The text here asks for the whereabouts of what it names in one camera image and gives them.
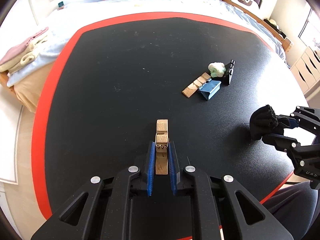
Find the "wooden floor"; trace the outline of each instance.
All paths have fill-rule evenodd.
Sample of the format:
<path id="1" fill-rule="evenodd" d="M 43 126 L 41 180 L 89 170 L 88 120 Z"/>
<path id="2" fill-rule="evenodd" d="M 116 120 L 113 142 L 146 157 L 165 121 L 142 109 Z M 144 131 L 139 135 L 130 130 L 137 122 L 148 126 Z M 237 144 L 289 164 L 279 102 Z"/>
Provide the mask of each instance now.
<path id="1" fill-rule="evenodd" d="M 30 240 L 34 232 L 45 222 L 36 202 L 31 173 L 34 117 L 35 115 L 28 109 L 23 109 L 17 142 L 18 185 L 4 185 L 10 212 L 23 240 Z M 288 181 L 301 182 L 306 179 L 292 175 Z"/>

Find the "white bed sheet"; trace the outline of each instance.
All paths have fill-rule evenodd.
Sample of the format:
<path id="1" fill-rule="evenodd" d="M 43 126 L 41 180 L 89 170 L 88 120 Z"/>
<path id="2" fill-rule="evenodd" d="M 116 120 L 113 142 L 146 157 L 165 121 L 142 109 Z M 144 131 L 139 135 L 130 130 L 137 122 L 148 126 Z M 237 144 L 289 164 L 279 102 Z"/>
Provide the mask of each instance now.
<path id="1" fill-rule="evenodd" d="M 206 15 L 236 23 L 254 31 L 282 60 L 285 53 L 281 43 L 253 18 L 221 0 L 91 0 L 71 3 L 53 11 L 39 28 L 49 26 L 53 38 L 36 60 L 10 76 L 8 87 L 21 81 L 37 69 L 56 60 L 66 43 L 80 28 L 117 16 L 142 12 L 185 12 Z"/>

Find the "black tabletop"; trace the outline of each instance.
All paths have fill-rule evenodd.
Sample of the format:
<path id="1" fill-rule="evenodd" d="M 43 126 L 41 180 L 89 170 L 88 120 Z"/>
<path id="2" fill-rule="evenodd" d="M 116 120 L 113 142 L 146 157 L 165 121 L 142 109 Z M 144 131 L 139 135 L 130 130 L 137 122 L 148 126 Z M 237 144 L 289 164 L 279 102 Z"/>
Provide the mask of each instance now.
<path id="1" fill-rule="evenodd" d="M 209 63 L 231 59 L 231 85 L 222 85 L 209 101 L 181 93 L 208 72 Z M 157 119 L 169 120 L 179 155 L 209 176 L 232 175 L 262 200 L 293 170 L 284 153 L 250 139 L 249 118 L 266 104 L 276 114 L 290 114 L 306 100 L 284 62 L 253 33 L 187 18 L 84 32 L 66 59 L 46 126 L 52 212 L 92 176 L 115 176 L 146 154 Z M 134 203 L 132 239 L 191 235 L 190 200 L 171 196 L 167 176 L 156 176 L 154 195 Z M 155 234 L 159 221 L 165 229 Z"/>

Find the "black cloth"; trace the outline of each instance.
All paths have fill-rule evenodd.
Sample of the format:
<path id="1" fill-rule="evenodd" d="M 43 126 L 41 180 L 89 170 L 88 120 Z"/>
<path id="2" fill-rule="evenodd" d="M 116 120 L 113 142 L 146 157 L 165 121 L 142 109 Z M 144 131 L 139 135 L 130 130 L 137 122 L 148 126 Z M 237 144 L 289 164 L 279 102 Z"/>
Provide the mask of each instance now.
<path id="1" fill-rule="evenodd" d="M 319 215 L 318 191 L 308 181 L 278 190 L 263 205 L 290 232 L 301 240 Z"/>
<path id="2" fill-rule="evenodd" d="M 256 110 L 250 117 L 250 134 L 252 140 L 260 140 L 263 135 L 276 133 L 283 135 L 284 128 L 289 128 L 288 118 L 276 116 L 270 105 Z"/>

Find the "wooden bed frame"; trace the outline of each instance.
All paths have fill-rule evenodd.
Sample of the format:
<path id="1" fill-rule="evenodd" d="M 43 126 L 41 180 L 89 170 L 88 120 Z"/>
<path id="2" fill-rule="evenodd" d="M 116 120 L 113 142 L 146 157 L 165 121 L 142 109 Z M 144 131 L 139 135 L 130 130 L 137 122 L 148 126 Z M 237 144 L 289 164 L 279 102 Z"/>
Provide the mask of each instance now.
<path id="1" fill-rule="evenodd" d="M 253 13 L 251 13 L 250 11 L 248 11 L 247 9 L 241 7 L 240 5 L 232 2 L 231 0 L 222 0 L 223 2 L 226 2 L 234 7 L 239 8 L 241 11 L 243 11 L 245 14 L 248 14 L 249 16 L 251 16 L 253 19 L 255 19 L 258 23 L 260 23 L 261 25 L 263 25 L 268 31 L 270 31 L 272 33 L 272 35 L 278 40 L 280 41 L 282 48 L 284 49 L 285 52 L 288 52 L 291 49 L 291 45 L 290 45 L 290 41 L 285 40 L 279 33 L 277 33 L 270 25 L 268 25 L 266 22 L 264 22 L 263 20 L 261 20 L 260 18 L 258 18 L 256 15 L 254 15 Z M 4 87 L 5 90 L 7 90 L 10 94 L 12 94 L 15 98 L 17 98 L 17 95 L 14 91 L 14 87 L 7 87 L 7 82 L 9 80 L 8 77 L 8 71 L 2 72 L 0 73 L 0 84 Z"/>

